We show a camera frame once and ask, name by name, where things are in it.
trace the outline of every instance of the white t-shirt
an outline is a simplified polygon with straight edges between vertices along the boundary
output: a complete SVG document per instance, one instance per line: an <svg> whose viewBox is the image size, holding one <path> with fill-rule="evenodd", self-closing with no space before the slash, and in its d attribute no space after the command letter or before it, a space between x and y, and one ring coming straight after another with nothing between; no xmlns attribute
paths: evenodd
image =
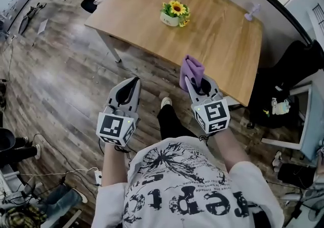
<svg viewBox="0 0 324 228"><path fill-rule="evenodd" d="M206 145L168 138L141 150L128 183L100 187L93 228L275 227L284 215L261 171L240 162L224 173Z"/></svg>

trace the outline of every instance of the purple cloth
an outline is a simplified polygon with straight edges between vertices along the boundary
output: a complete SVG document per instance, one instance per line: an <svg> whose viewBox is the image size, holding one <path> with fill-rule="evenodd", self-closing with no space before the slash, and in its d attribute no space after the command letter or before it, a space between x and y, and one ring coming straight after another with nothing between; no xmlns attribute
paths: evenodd
<svg viewBox="0 0 324 228"><path fill-rule="evenodd" d="M182 61L180 69L180 87L188 92L185 77L187 76L191 83L200 88L201 80L204 76L205 67L195 58L186 55Z"/></svg>

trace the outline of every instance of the black pants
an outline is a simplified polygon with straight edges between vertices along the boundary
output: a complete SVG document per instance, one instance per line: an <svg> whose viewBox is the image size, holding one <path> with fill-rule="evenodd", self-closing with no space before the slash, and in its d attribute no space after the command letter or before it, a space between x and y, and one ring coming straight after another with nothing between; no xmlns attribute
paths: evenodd
<svg viewBox="0 0 324 228"><path fill-rule="evenodd" d="M36 147L28 145L24 139L16 138L15 146L12 149L0 153L0 167L36 156Z"/></svg>
<svg viewBox="0 0 324 228"><path fill-rule="evenodd" d="M197 138L191 131L185 128L178 119L176 112L171 105L162 107L157 115L160 124L162 140L167 138L177 138L181 136L191 136Z"/></svg>

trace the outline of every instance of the flower pot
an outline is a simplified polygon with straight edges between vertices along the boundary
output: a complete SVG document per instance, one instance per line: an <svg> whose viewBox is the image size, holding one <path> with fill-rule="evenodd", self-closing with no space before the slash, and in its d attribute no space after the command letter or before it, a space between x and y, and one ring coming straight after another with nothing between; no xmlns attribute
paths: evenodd
<svg viewBox="0 0 324 228"><path fill-rule="evenodd" d="M171 17L162 12L161 12L160 20L168 26L174 27L179 25L179 17Z"/></svg>

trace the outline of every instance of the power strip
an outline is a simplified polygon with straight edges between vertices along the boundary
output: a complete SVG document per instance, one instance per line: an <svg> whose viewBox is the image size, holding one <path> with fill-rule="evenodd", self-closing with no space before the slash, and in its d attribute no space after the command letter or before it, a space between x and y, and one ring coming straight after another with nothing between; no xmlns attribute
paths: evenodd
<svg viewBox="0 0 324 228"><path fill-rule="evenodd" d="M95 171L95 177L96 177L96 185L101 186L101 178L102 178L102 172L99 170Z"/></svg>

